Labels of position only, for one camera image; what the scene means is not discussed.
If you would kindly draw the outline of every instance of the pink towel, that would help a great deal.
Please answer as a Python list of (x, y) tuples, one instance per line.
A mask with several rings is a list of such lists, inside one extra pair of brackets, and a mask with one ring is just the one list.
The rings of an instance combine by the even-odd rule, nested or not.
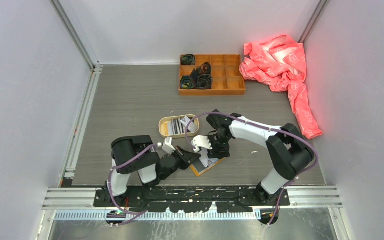
[(287, 91), (302, 135), (308, 139), (322, 135), (310, 110), (304, 84), (307, 66), (303, 44), (288, 35), (280, 35), (268, 42), (245, 43), (243, 51), (249, 55), (239, 66), (243, 78), (268, 85), (273, 92)]

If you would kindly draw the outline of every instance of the wooden tray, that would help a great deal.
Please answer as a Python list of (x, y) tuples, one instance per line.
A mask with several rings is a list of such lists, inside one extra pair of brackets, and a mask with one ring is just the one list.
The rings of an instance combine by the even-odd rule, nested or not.
[[(180, 89), (180, 79), (184, 75), (190, 75), (194, 68), (203, 63), (211, 65), (212, 87), (211, 89)], [(220, 95), (244, 95), (245, 80), (239, 72), (241, 56), (239, 54), (196, 54), (195, 65), (180, 65), (178, 83), (181, 96), (220, 96)]]
[[(174, 135), (169, 135), (169, 131), (167, 129), (167, 125), (166, 123), (170, 122), (171, 120), (173, 119), (181, 119), (183, 118), (184, 116), (188, 116), (188, 117), (191, 117), (191, 118), (194, 118), (196, 117), (195, 115), (193, 114), (187, 114), (187, 115), (181, 115), (181, 116), (168, 116), (168, 117), (164, 117), (163, 119), (161, 119), (158, 123), (158, 129), (159, 129), (159, 134), (161, 134), (161, 136), (163, 138), (167, 138), (167, 137), (172, 137), (173, 139), (179, 139), (179, 138), (184, 138), (185, 137), (185, 134), (174, 134)], [(198, 134), (198, 132), (200, 131), (200, 121), (197, 119), (195, 119), (193, 121), (195, 123), (195, 125), (198, 127), (198, 130), (194, 131), (194, 132), (188, 132), (187, 133), (187, 137), (193, 137), (193, 136), (196, 136)]]

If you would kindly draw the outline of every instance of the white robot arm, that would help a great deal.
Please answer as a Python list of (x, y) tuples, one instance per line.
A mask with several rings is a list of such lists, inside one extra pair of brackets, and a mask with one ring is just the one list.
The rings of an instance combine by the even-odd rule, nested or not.
[[(208, 157), (210, 158), (229, 157), (230, 139), (245, 139), (267, 148), (274, 168), (257, 186), (261, 188), (266, 198), (276, 194), (281, 187), (293, 180), (313, 160), (314, 153), (305, 145), (296, 142), (293, 138), (271, 131), (271, 129), (279, 129), (302, 137), (294, 125), (288, 123), (284, 127), (270, 126), (251, 121), (236, 113), (233, 113), (232, 116), (243, 120), (245, 123), (210, 114), (206, 120), (216, 129), (217, 133), (211, 136), (198, 135), (194, 137), (192, 140), (194, 151), (199, 152), (200, 148), (205, 148), (208, 149)], [(270, 130), (264, 130), (247, 123), (265, 126)]]

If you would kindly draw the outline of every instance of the gray floor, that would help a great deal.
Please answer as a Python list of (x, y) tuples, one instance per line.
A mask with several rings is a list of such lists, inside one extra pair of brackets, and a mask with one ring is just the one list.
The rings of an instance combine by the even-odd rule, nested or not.
[[(179, 96), (179, 66), (106, 66), (100, 75), (97, 92), (80, 150), (74, 185), (102, 185), (111, 167), (111, 142), (116, 138), (150, 135), (162, 142), (158, 122), (164, 117), (198, 115), (218, 109), (238, 113), (250, 120), (268, 125), (297, 124), (287, 94), (271, 92), (263, 84), (246, 82), (243, 96)], [(199, 134), (213, 129), (200, 119)], [(184, 138), (173, 143), (186, 150), (192, 148)], [(200, 177), (187, 169), (178, 170), (164, 185), (256, 185), (273, 168), (269, 153), (261, 146), (242, 139), (231, 140), (231, 157)], [(130, 185), (140, 185), (132, 174)], [(296, 185), (324, 185), (317, 166), (300, 176)]]

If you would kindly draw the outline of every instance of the purple cable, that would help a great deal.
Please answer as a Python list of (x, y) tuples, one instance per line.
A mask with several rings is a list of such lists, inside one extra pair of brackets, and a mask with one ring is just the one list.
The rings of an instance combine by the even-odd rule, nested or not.
[[(289, 136), (289, 137), (292, 137), (298, 141), (300, 141), (301, 143), (305, 144), (309, 149), (311, 149), (311, 151), (314, 153), (314, 163), (311, 164), (309, 167), (305, 168), (304, 170), (302, 170), (301, 172), (299, 172), (296, 176), (298, 177), (298, 175), (302, 174), (302, 173), (305, 173), (307, 172), (308, 170), (314, 168), (317, 163), (319, 163), (319, 154), (317, 153), (316, 149), (310, 144), (308, 143), (306, 140), (302, 139), (301, 137), (295, 135), (295, 134), (292, 134), (290, 132), (287, 132), (287, 131), (283, 131), (283, 130), (280, 130), (280, 129), (277, 129), (277, 128), (269, 128), (269, 127), (266, 127), (266, 126), (262, 126), (262, 125), (259, 125), (259, 124), (256, 124), (254, 122), (247, 122), (243, 119), (239, 119), (237, 117), (234, 117), (234, 116), (231, 116), (229, 114), (226, 114), (226, 113), (222, 113), (222, 112), (205, 112), (205, 113), (202, 113), (202, 114), (199, 114), (195, 117), (193, 117), (190, 122), (186, 125), (186, 129), (188, 129), (189, 125), (197, 118), (199, 117), (202, 117), (204, 115), (210, 115), (210, 114), (214, 114), (214, 115), (221, 115), (221, 116), (225, 116), (227, 118), (230, 118), (230, 119), (233, 119), (235, 121), (239, 121), (241, 123), (244, 123), (244, 124), (248, 124), (248, 125), (251, 125), (253, 127), (256, 127), (256, 128), (260, 128), (260, 129), (264, 129), (264, 130), (268, 130), (268, 131), (273, 131), (273, 132), (276, 132), (276, 133), (281, 133), (281, 134), (284, 134), (286, 136)], [(188, 139), (188, 131), (185, 131), (184, 133), (185, 137), (186, 137), (186, 141), (192, 146), (192, 148), (195, 148), (195, 146), (192, 144), (192, 141), (189, 141)], [(289, 185), (292, 185), (293, 183), (295, 182), (295, 179), (294, 180), (291, 180), (291, 181), (288, 181), (285, 185), (283, 185), (282, 187), (282, 190), (280, 191), (280, 194), (279, 194), (279, 197), (277, 199), (277, 203), (276, 203), (276, 207), (274, 209), (274, 213), (273, 213), (273, 216), (271, 217), (270, 221), (268, 222), (268, 226), (270, 227), (270, 224), (272, 223), (273, 219), (275, 218), (275, 215), (276, 213), (278, 212), (278, 208), (279, 208), (279, 204), (281, 202), (281, 197), (282, 197), (282, 194), (284, 193), (285, 191), (285, 188)]]
[(124, 210), (122, 209), (116, 202), (116, 200), (114, 199), (114, 195), (113, 195), (113, 191), (112, 191), (112, 188), (111, 188), (111, 174), (113, 173), (113, 171), (117, 170), (117, 169), (122, 169), (124, 167), (126, 167), (127, 165), (133, 163), (134, 161), (136, 161), (138, 158), (140, 158), (142, 155), (144, 155), (146, 152), (148, 152), (151, 148), (154, 148), (154, 147), (158, 147), (157, 144), (152, 144), (152, 145), (149, 145), (147, 146), (143, 151), (141, 151), (138, 155), (134, 156), (132, 159), (128, 160), (127, 162), (121, 164), (120, 166), (113, 166), (111, 167), (111, 170), (109, 171), (109, 175), (108, 175), (108, 181), (106, 182), (106, 184), (108, 185), (108, 192), (109, 192), (109, 196), (111, 197), (111, 200), (112, 200), (112, 203), (114, 203), (114, 205), (120, 209), (120, 211), (122, 211), (123, 213), (125, 214), (130, 214), (130, 215), (137, 215), (135, 216), (134, 218), (128, 220), (128, 221), (125, 221), (121, 224), (119, 224), (119, 226), (121, 225), (125, 225), (125, 224), (128, 224), (130, 222), (132, 222), (133, 220), (135, 220), (136, 218), (140, 217), (141, 215), (143, 215), (144, 213), (146, 213), (147, 211), (141, 211), (141, 212), (132, 212), (132, 211), (127, 211), (127, 210)]

